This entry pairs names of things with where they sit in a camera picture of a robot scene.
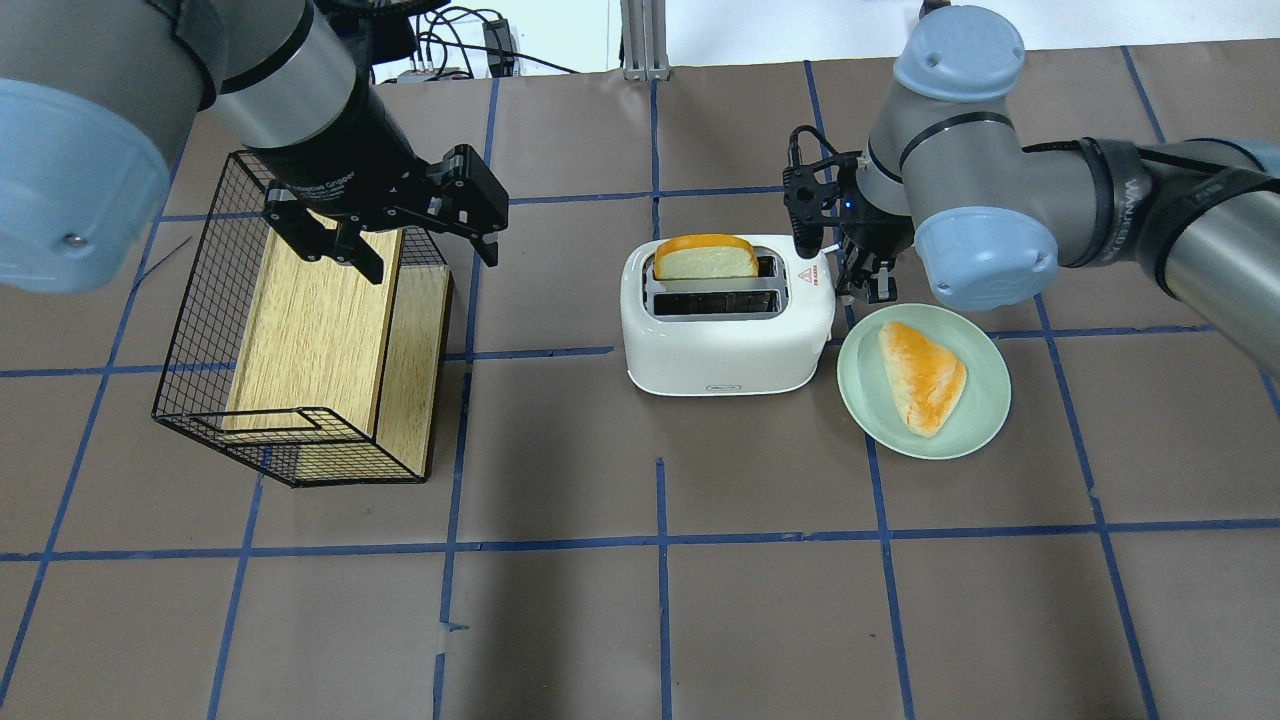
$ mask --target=black metal mesh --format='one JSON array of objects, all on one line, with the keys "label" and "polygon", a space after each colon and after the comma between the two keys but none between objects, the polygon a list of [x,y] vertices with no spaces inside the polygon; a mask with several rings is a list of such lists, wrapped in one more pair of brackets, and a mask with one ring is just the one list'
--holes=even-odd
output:
[{"label": "black metal mesh", "polygon": [[[292,487],[424,482],[328,407],[227,411],[268,249],[270,227],[259,211],[270,182],[252,154],[227,156],[151,416]],[[444,258],[426,231],[408,228],[399,263],[443,265]],[[232,416],[256,416],[261,429],[228,429]]]}]

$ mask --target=green plate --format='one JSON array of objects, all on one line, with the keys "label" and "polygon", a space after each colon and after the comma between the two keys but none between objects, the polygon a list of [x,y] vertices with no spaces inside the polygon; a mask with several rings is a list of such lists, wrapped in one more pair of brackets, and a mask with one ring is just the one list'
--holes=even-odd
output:
[{"label": "green plate", "polygon": [[[948,347],[969,370],[960,402],[932,438],[906,429],[893,407],[879,351],[879,329],[890,320],[911,325]],[[1012,397],[1009,368],[996,343],[978,325],[933,305],[891,305],[859,320],[840,348],[836,375],[845,406],[869,436],[924,460],[950,460],[987,445],[1004,427]]]}]

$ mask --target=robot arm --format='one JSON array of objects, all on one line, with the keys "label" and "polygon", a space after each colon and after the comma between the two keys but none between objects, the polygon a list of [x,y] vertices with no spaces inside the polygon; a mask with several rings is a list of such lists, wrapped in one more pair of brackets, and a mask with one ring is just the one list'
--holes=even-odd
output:
[{"label": "robot arm", "polygon": [[[989,10],[927,14],[867,151],[814,165],[792,152],[783,186],[801,255],[840,227],[840,290],[892,300],[887,273],[914,229],[934,296],[963,310],[1027,300],[1060,266],[1134,260],[1280,374],[1280,179],[1267,174],[1280,173],[1280,149],[1088,137],[1023,149],[1005,108],[1023,54]],[[823,165],[835,182],[818,182]]]},{"label": "robot arm", "polygon": [[360,232],[421,225],[497,263],[485,236],[507,227],[502,184],[466,145],[419,159],[311,0],[13,0],[0,9],[0,282],[77,292],[114,277],[210,105],[279,179],[262,214],[303,259],[380,282]]}]

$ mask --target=plate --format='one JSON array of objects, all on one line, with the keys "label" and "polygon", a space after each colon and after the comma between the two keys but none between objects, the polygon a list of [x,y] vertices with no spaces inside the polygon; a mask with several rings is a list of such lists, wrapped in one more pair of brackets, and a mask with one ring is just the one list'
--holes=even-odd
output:
[{"label": "plate", "polygon": [[[881,360],[879,329],[897,320],[943,345],[965,364],[960,402],[932,438],[906,429],[893,406]],[[1005,359],[978,325],[934,305],[892,305],[867,315],[849,332],[836,363],[840,396],[854,420],[881,445],[924,460],[969,455],[996,437],[1009,418],[1012,388]]]}]

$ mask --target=light blue cap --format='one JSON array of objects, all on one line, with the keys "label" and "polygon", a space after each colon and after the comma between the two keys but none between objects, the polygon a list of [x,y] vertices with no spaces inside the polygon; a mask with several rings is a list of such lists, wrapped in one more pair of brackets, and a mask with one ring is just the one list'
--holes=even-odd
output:
[{"label": "light blue cap", "polygon": [[1280,146],[1265,140],[1236,140],[1234,137],[1224,140],[1253,155],[1253,159],[1262,165],[1263,173],[1280,177]]},{"label": "light blue cap", "polygon": [[986,102],[1009,94],[1027,49],[1009,20],[973,5],[931,12],[893,63],[893,77],[925,97]]},{"label": "light blue cap", "polygon": [[915,231],[933,296],[957,310],[995,310],[1057,275],[1057,242],[1039,220],[1005,208],[952,208]]},{"label": "light blue cap", "polygon": [[164,158],[132,123],[69,92],[0,78],[0,283],[106,284],[168,192]]}]

